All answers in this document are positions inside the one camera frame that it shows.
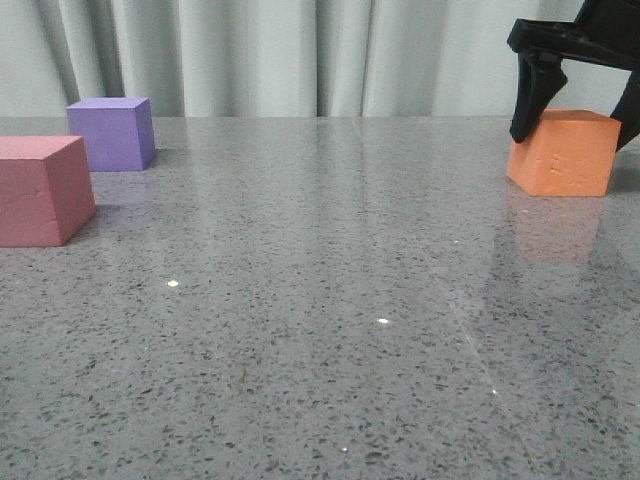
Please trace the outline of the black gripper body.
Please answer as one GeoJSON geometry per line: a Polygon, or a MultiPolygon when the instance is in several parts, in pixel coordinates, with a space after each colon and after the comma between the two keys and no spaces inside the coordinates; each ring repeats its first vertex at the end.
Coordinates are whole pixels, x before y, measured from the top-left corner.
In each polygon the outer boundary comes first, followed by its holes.
{"type": "Polygon", "coordinates": [[[622,70],[639,68],[639,3],[592,0],[572,22],[518,19],[507,44],[547,63],[564,59],[622,70]]]}

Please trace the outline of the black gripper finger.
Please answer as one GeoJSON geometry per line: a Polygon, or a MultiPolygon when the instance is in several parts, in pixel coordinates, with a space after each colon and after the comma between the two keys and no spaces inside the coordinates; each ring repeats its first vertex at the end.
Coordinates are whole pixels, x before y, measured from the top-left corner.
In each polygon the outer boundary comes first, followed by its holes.
{"type": "Polygon", "coordinates": [[[640,131],[640,74],[631,72],[622,96],[614,108],[611,118],[621,122],[616,150],[621,150],[640,131]]]}
{"type": "Polygon", "coordinates": [[[510,134],[523,143],[554,96],[566,85],[560,55],[526,49],[518,53],[518,90],[510,134]]]}

